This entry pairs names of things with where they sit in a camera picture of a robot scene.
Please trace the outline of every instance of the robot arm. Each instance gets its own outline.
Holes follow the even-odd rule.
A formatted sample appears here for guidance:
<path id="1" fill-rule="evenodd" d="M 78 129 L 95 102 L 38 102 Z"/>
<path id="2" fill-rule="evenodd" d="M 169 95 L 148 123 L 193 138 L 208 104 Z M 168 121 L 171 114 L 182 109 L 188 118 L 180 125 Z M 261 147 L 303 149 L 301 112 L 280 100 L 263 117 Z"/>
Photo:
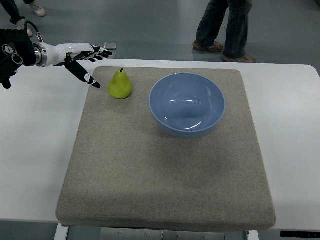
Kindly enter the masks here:
<path id="1" fill-rule="evenodd" d="M 10 77 L 15 75 L 22 65 L 53 65 L 65 66 L 82 82 L 100 88 L 100 84 L 77 61 L 101 61 L 111 55 L 112 52 L 89 43 L 66 43 L 57 46 L 44 42 L 32 44 L 24 30 L 0 29 L 0 84 L 9 89 Z"/>
<path id="2" fill-rule="evenodd" d="M 66 63 L 66 56 L 69 55 L 74 61 L 89 60 L 95 62 L 108 58 L 112 53 L 102 47 L 93 46 L 89 43 L 66 43 L 52 46 L 44 42 L 33 44 L 37 57 L 38 67 L 62 66 Z"/>

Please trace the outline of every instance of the white table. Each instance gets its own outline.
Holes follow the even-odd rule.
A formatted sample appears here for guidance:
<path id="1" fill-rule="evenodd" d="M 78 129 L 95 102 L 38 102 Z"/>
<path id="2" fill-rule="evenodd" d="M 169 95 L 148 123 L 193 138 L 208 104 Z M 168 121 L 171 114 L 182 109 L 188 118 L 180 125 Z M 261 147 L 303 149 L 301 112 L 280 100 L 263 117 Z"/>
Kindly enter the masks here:
<path id="1" fill-rule="evenodd" d="M 320 231 L 320 77 L 308 65 L 105 59 L 99 66 L 236 69 L 242 74 L 277 217 Z M 56 205 L 88 85 L 64 67 L 21 67 L 0 87 L 0 220 L 57 223 Z"/>

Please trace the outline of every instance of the cable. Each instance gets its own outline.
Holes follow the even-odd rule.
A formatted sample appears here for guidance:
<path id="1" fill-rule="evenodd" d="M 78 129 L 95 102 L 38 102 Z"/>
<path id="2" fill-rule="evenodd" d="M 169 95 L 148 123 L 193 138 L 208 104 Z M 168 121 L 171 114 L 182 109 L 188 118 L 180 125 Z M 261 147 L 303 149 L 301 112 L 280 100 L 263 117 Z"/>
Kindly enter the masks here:
<path id="1" fill-rule="evenodd" d="M 28 29 L 28 24 L 31 24 L 32 27 L 35 29 L 35 31 L 36 31 L 36 37 L 38 38 L 39 43 L 43 43 L 44 40 L 42 39 L 42 36 L 40 35 L 40 32 L 39 32 L 37 26 L 34 25 L 31 21 L 25 21 L 25 23 L 24 23 L 24 29 L 27 31 L 27 29 Z"/>

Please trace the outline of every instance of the person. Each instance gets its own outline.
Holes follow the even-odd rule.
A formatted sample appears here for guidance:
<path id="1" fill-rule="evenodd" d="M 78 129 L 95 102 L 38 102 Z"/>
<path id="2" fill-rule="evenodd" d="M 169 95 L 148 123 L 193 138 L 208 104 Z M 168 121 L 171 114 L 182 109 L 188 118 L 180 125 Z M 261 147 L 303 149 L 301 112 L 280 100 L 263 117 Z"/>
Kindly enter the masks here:
<path id="1" fill-rule="evenodd" d="M 223 23 L 226 10 L 229 18 L 225 46 L 215 41 Z M 219 53 L 228 63 L 254 63 L 255 59 L 245 52 L 248 40 L 249 12 L 252 0 L 210 0 L 196 31 L 193 49 Z"/>
<path id="2" fill-rule="evenodd" d="M 23 0 L 25 4 L 28 4 L 34 14 L 38 17 L 44 17 L 46 15 L 46 11 L 43 7 L 41 7 L 38 3 L 38 0 Z M 16 26 L 18 30 L 25 29 L 25 17 L 20 15 L 19 9 L 15 0 L 0 0 L 1 5 L 4 10 L 10 15 L 10 22 Z M 31 29 L 27 28 L 28 36 L 31 37 L 33 35 Z"/>

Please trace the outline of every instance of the brown shoe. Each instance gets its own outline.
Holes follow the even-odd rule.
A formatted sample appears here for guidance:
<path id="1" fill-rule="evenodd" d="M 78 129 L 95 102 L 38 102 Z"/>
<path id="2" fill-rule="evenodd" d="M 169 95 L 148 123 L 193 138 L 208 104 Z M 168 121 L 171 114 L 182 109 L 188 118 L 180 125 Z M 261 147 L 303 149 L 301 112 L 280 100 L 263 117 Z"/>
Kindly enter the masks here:
<path id="1" fill-rule="evenodd" d="M 224 49 L 224 46 L 221 43 L 217 42 L 217 41 L 214 41 L 213 45 L 212 46 L 208 46 L 208 47 L 201 46 L 197 41 L 194 41 L 192 45 L 193 45 L 193 49 L 194 50 L 197 50 L 197 51 L 206 51 L 206 50 L 208 50 L 208 51 L 210 51 L 212 53 L 219 53 Z"/>
<path id="2" fill-rule="evenodd" d="M 248 63 L 248 64 L 253 64 L 256 62 L 256 60 L 245 54 L 243 57 L 240 58 L 236 58 L 236 59 L 231 59 L 231 58 L 227 58 L 225 55 L 222 54 L 222 59 L 223 61 L 225 61 L 226 63 Z"/>

